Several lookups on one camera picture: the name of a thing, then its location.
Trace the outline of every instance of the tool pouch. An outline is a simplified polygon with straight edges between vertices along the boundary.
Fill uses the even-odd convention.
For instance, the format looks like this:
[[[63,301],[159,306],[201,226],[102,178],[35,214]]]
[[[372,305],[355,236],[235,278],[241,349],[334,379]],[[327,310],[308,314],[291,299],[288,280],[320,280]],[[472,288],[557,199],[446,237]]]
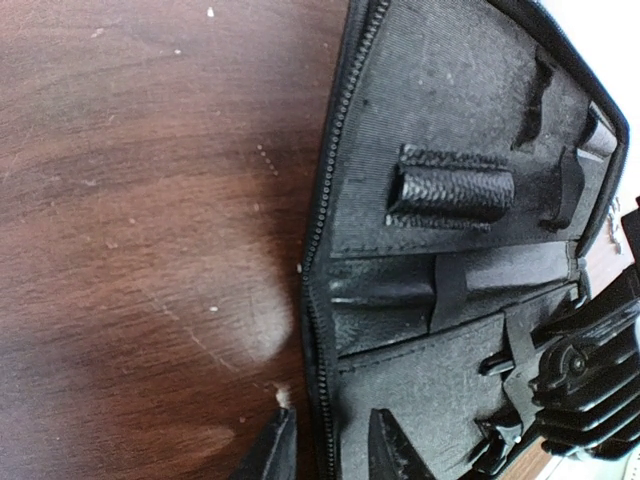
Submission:
[[[320,478],[637,443],[638,271],[584,271],[628,137],[537,2],[351,1],[302,264]]]

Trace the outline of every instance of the open case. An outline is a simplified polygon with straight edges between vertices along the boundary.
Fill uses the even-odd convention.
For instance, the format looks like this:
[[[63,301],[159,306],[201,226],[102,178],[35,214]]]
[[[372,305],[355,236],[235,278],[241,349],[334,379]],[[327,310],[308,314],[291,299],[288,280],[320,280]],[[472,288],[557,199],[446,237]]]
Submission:
[[[584,272],[627,144],[536,2],[351,1],[302,265],[321,478],[637,443],[638,272]]]

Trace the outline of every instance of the wooden table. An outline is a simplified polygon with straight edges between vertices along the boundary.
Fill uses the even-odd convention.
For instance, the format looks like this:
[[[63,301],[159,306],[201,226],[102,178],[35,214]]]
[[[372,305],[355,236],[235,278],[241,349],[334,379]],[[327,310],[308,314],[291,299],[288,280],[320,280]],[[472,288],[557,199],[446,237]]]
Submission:
[[[225,478],[278,390],[311,475],[296,264],[345,10],[0,3],[0,478]]]

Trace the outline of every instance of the zipper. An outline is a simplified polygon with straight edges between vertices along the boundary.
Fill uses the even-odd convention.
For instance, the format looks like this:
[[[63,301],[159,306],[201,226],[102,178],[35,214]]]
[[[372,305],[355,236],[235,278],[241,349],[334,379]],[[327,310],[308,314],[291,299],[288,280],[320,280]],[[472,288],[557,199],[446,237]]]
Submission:
[[[317,354],[317,370],[316,370],[316,385],[318,388],[318,401],[320,407],[320,414],[323,423],[323,430],[325,434],[325,455],[326,455],[326,475],[322,474],[322,477],[327,480],[337,479],[337,446],[334,440],[334,425],[333,415],[331,412],[331,398],[329,392],[328,382],[328,355],[323,347],[322,339],[328,335],[327,325],[316,314],[313,309],[313,294],[311,293],[310,285],[310,273],[313,259],[318,251],[320,245],[320,238],[325,226],[327,210],[329,208],[329,193],[331,192],[331,184],[333,180],[333,171],[335,168],[336,156],[338,151],[338,145],[342,137],[342,129],[346,119],[347,111],[351,105],[351,99],[353,92],[360,79],[360,74],[364,67],[365,60],[371,51],[373,40],[375,39],[382,20],[384,19],[387,10],[389,9],[390,0],[380,0],[375,10],[369,15],[368,21],[364,28],[364,34],[360,39],[356,48],[355,58],[351,63],[350,70],[346,76],[344,85],[340,91],[339,100],[337,103],[337,110],[332,116],[331,128],[328,132],[329,142],[327,143],[327,160],[326,168],[324,169],[324,180],[322,182],[322,190],[320,197],[320,207],[315,214],[315,224],[311,226],[310,236],[308,240],[307,252],[302,264],[302,286],[303,295],[308,305],[307,316],[309,318],[313,334],[316,339],[316,354]]]

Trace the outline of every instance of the scratch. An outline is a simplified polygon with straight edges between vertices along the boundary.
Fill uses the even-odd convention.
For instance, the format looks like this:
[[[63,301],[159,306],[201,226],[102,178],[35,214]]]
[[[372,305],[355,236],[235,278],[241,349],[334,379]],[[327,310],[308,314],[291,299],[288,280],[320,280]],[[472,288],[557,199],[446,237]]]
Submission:
[[[167,307],[166,304],[160,302],[160,300],[158,300],[158,297],[156,297],[153,293],[149,293],[149,292],[144,292],[144,293],[149,298],[149,300],[151,300],[151,305],[153,305],[153,308],[155,308],[156,310],[160,310],[162,313],[164,313],[167,317],[169,317],[174,322],[181,322],[180,317],[176,315],[174,312],[172,312],[171,309]]]
[[[255,325],[256,311],[255,311],[255,307],[253,306],[253,293],[251,293],[251,291],[249,291],[249,310],[251,310],[251,321]]]
[[[20,25],[18,26],[18,31],[16,32],[16,37],[18,35],[20,35],[22,33],[22,30],[24,29],[25,24],[31,20],[31,18],[33,17],[33,14],[36,12],[36,10],[38,10],[38,8],[40,8],[40,1],[38,1],[35,5],[35,8],[32,8],[31,11],[29,12],[29,15],[27,15],[26,17],[24,17],[24,19],[22,20],[22,22],[20,22]]]
[[[96,195],[96,213],[98,214],[98,225],[101,227],[100,228],[100,234],[102,235],[102,241],[106,243],[105,238],[104,238],[104,229],[102,228],[102,225],[104,224],[103,218],[102,218],[102,195],[100,194],[100,189],[98,189],[97,195]]]
[[[25,144],[27,143],[27,140],[29,140],[29,138],[31,137],[31,132],[33,132],[33,125],[31,125],[31,128],[29,129],[29,131],[27,132],[27,134],[24,136],[24,139],[22,140],[22,143],[20,144],[20,147],[18,147],[18,150],[22,150],[22,148],[25,146]],[[4,185],[4,183],[7,181],[7,179],[9,178],[9,176],[11,175],[11,171],[13,170],[14,165],[16,164],[16,162],[18,161],[18,157],[20,156],[21,152],[18,152],[15,154],[15,156],[13,157],[13,160],[11,160],[11,163],[9,164],[9,166],[7,167],[7,171],[4,174],[4,178],[2,179],[2,184]]]
[[[9,175],[11,175],[11,170],[13,169],[13,166],[16,164],[16,161],[18,160],[18,157],[20,156],[20,153],[16,153],[13,156],[13,160],[11,160],[11,163],[9,164],[9,166],[7,167],[7,171],[4,174],[4,178],[2,179],[2,184],[4,185],[5,182],[7,181],[7,178],[9,178]]]
[[[209,355],[214,361],[218,362],[220,365],[227,368],[231,372],[238,372],[238,369],[234,365],[231,365],[224,358],[222,358],[219,355],[216,355],[214,352],[210,351],[207,347],[205,347],[204,344],[200,341],[200,339],[196,337],[196,335],[193,333],[193,329],[191,327],[183,327],[183,330],[189,334],[189,337],[191,338],[191,340],[193,340],[193,343],[198,345],[198,347],[200,347],[200,349],[204,353]]]

